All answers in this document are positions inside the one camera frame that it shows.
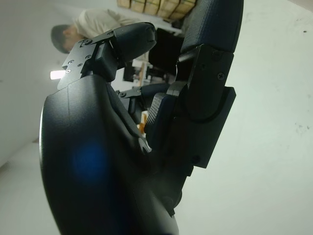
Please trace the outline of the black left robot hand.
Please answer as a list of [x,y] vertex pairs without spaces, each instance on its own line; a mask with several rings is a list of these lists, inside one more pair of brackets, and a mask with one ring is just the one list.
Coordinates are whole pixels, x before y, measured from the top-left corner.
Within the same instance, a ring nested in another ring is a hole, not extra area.
[[236,93],[225,82],[244,3],[203,0],[172,85],[116,93],[116,71],[155,46],[134,23],[75,44],[39,134],[43,185],[63,235],[177,235],[175,207],[194,167],[206,168]]

